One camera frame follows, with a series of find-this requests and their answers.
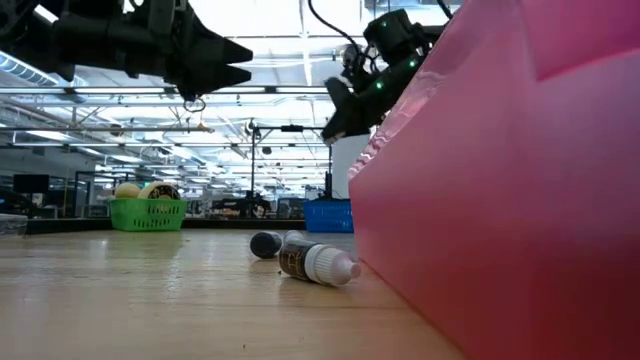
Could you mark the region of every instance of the green plastic basket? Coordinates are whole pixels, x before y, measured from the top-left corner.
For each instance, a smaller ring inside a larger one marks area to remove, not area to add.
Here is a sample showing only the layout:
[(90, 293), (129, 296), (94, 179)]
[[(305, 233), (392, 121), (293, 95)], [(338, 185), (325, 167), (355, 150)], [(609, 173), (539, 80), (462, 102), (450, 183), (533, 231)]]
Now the green plastic basket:
[(109, 202), (111, 224), (123, 231), (177, 231), (187, 210), (182, 200), (116, 199)]

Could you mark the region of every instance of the blue basket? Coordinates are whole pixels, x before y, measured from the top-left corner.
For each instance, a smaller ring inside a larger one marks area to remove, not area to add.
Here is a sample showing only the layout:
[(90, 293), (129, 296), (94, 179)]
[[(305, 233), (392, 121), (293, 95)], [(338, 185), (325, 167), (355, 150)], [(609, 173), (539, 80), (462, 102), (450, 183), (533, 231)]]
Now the blue basket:
[(304, 219), (309, 232), (352, 233), (349, 201), (306, 201)]

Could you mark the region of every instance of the wire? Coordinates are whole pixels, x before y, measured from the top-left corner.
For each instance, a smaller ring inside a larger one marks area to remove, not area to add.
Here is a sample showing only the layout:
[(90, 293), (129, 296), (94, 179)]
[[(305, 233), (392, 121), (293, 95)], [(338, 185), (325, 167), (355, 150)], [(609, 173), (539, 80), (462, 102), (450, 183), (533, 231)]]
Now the wire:
[(344, 37), (345, 39), (349, 40), (351, 45), (353, 45), (355, 47), (356, 52), (358, 53), (358, 56), (362, 56), (362, 51), (360, 51), (360, 46), (358, 46), (358, 44), (356, 44), (356, 42), (353, 40), (353, 38), (351, 36), (349, 36), (346, 32), (338, 29), (337, 27), (331, 25), (328, 21), (326, 21), (320, 15), (318, 15), (318, 13), (316, 12), (316, 9), (313, 7), (313, 1), (312, 0), (308, 0), (307, 4), (309, 6), (309, 10), (311, 10), (311, 13), (313, 14), (313, 16), (315, 16), (316, 19), (318, 19), (318, 21), (320, 21), (326, 27), (328, 27), (328, 28), (332, 29), (333, 31), (337, 32), (338, 34), (342, 35), (342, 37)]
[(336, 26), (330, 24), (328, 21), (326, 21), (325, 19), (322, 18), (322, 16), (320, 16), (318, 14), (318, 12), (316, 11), (316, 9), (313, 7), (313, 1), (312, 0), (308, 0), (307, 4), (309, 6), (309, 10), (311, 11), (311, 13), (313, 14), (313, 16), (318, 19), (318, 21), (320, 21), (322, 24), (324, 24), (326, 27), (332, 29), (333, 31), (337, 32), (338, 34), (342, 35), (342, 37), (344, 37), (345, 39), (349, 40), (349, 42), (351, 43), (351, 45), (353, 45), (355, 51), (356, 51), (356, 58), (355, 58), (355, 63), (357, 64), (358, 68), (356, 69), (356, 74), (362, 70), (362, 65), (364, 64), (364, 59), (369, 59), (369, 60), (373, 60), (371, 58), (371, 56), (369, 56), (367, 54), (369, 46), (367, 46), (367, 50), (365, 50), (365, 52), (363, 53), (362, 50), (360, 50), (360, 45), (358, 45), (355, 40), (353, 40), (353, 38), (351, 36), (349, 36), (349, 34), (347, 34), (346, 32), (338, 29)]
[(449, 7), (444, 3), (444, 0), (436, 0), (436, 1), (438, 2), (438, 5), (440, 5), (442, 12), (444, 12), (444, 14), (447, 15), (449, 19), (452, 19), (453, 14), (451, 13), (451, 10), (449, 9)]

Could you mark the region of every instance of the bottle label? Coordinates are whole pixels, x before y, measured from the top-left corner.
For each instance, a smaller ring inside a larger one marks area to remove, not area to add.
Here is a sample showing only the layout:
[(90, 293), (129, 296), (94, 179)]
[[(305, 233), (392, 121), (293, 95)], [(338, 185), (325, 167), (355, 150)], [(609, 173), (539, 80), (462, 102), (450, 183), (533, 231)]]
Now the bottle label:
[(315, 245), (317, 244), (304, 240), (286, 241), (279, 256), (282, 271), (294, 278), (311, 281), (304, 268), (304, 262), (307, 253)]

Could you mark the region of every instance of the yellow ball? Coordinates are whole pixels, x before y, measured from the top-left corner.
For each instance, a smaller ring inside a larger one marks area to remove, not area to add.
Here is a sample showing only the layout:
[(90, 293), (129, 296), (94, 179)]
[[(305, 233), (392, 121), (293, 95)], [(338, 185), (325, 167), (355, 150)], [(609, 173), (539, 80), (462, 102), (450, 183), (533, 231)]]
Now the yellow ball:
[(135, 199), (140, 194), (140, 188), (136, 184), (122, 183), (116, 188), (116, 199)]

